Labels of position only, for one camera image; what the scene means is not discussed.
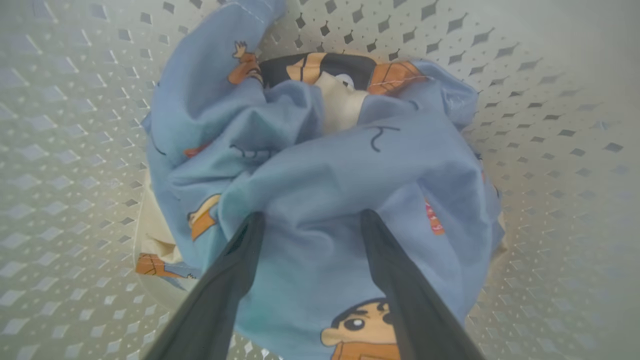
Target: black hair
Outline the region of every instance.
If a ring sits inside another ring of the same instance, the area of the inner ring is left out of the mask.
[[[340,315],[336,316],[335,319],[333,319],[333,321],[331,322],[331,327],[338,329],[338,327],[340,327],[340,323],[343,322],[346,318],[348,318],[349,315],[353,315],[353,314],[361,315],[362,313],[358,311],[358,309],[369,304],[378,304],[378,307],[377,307],[378,311],[384,311],[385,305],[388,305],[389,301],[387,301],[386,298],[379,297],[376,299],[367,300],[365,302],[361,302],[357,305],[351,306],[349,309],[346,309]]]

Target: cartoon hand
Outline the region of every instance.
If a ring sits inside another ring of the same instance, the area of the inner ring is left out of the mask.
[[[243,57],[245,52],[246,52],[246,42],[244,42],[244,41],[237,42],[236,41],[236,53],[234,54],[234,57],[236,59],[240,59],[240,58]]]

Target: orange cartoon figure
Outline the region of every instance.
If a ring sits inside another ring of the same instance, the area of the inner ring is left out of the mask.
[[[211,195],[207,200],[204,200],[196,211],[189,213],[188,220],[193,241],[196,241],[208,228],[216,225],[216,221],[211,217],[209,211],[215,205],[218,205],[219,200],[220,194]]]
[[[386,299],[365,301],[336,316],[321,341],[335,346],[331,360],[400,360]]]
[[[246,52],[246,42],[236,42],[236,52],[233,55],[238,59],[238,65],[227,77],[230,83],[240,84],[246,78],[255,78],[262,84],[262,72],[258,66],[258,60],[253,53]]]

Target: laundry basket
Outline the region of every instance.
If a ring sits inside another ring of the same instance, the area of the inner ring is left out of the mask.
[[[2,359],[142,359],[184,298],[133,271],[140,122],[176,44],[223,2],[0,1]],[[466,321],[486,358],[637,359],[640,6],[288,3],[262,59],[427,58],[479,92],[463,134],[507,230]],[[230,346],[278,359],[239,335]]]

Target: beige fabric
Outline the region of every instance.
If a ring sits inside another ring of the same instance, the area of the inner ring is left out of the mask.
[[[169,226],[164,221],[164,216],[151,188],[149,172],[145,174],[144,189],[144,201],[140,209],[140,226],[137,234],[141,251],[155,254],[165,263],[179,263],[182,261],[182,254],[178,246],[175,245]]]

